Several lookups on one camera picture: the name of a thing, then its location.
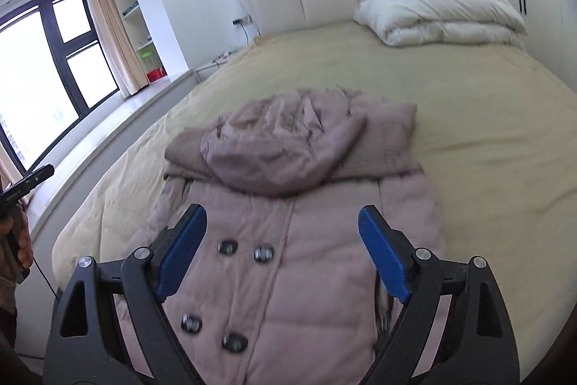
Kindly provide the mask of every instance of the white duvet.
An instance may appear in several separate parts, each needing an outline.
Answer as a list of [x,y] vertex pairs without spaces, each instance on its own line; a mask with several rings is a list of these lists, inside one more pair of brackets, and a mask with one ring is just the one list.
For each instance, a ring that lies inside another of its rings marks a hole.
[[507,0],[366,0],[354,21],[389,46],[495,43],[524,50],[523,18]]

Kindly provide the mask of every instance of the curtain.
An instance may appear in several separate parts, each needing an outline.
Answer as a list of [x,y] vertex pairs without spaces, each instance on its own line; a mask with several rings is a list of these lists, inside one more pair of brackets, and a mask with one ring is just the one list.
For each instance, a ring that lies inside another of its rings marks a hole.
[[102,50],[123,97],[148,85],[114,0],[87,0]]
[[[21,179],[22,174],[14,165],[4,146],[0,144],[0,183],[2,189],[6,189],[9,184],[16,183]],[[22,200],[27,204],[30,200],[30,195],[26,195]]]

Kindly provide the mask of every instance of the bed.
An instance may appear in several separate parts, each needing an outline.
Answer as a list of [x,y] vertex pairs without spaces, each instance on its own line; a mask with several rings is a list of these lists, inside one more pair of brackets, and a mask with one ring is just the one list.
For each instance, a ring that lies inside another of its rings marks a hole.
[[122,257],[163,186],[164,150],[185,127],[295,88],[363,90],[417,103],[412,152],[434,187],[449,258],[491,264],[526,377],[577,302],[575,95],[512,47],[387,47],[351,21],[359,1],[241,0],[262,36],[102,177],[54,245],[59,285],[83,255]]

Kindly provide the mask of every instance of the coat button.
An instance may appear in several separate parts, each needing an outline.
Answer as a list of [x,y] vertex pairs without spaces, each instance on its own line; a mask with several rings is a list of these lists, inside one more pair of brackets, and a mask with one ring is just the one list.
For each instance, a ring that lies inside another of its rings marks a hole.
[[272,245],[262,244],[255,249],[255,261],[257,263],[268,263],[275,257],[275,249]]
[[233,354],[243,352],[248,345],[249,340],[240,333],[231,332],[222,339],[222,347]]
[[238,242],[236,240],[223,240],[218,244],[218,252],[226,256],[232,255],[237,251]]
[[198,334],[202,327],[203,321],[200,318],[193,317],[189,314],[186,314],[182,317],[181,328],[186,333],[191,335]]

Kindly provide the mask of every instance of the power outlet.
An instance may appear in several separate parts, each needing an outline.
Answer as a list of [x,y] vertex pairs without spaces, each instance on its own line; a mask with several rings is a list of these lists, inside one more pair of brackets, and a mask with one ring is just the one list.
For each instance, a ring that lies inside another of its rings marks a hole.
[[250,15],[247,15],[246,17],[242,17],[240,19],[235,19],[233,20],[233,25],[248,25],[252,23],[252,17]]

